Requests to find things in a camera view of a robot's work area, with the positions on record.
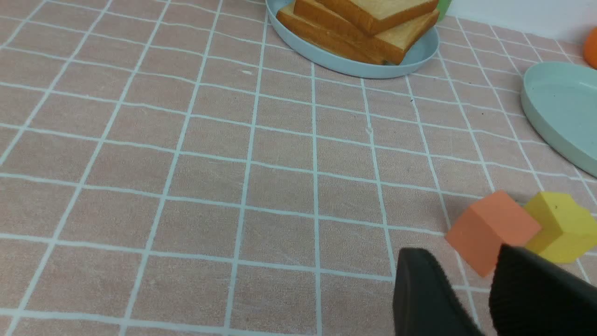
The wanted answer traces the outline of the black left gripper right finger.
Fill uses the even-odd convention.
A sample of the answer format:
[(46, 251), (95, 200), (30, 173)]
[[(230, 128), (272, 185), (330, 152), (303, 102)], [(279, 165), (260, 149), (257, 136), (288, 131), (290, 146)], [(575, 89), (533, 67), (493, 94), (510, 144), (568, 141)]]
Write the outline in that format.
[(499, 336), (594, 336), (597, 290), (524, 247), (502, 245), (490, 289)]

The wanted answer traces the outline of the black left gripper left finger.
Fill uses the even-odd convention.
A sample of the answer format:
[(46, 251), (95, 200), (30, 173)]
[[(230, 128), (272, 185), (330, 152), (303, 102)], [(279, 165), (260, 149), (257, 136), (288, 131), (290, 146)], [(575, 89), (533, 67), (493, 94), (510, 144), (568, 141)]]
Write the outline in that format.
[(394, 299), (397, 336), (481, 336), (430, 251), (403, 247), (397, 257)]

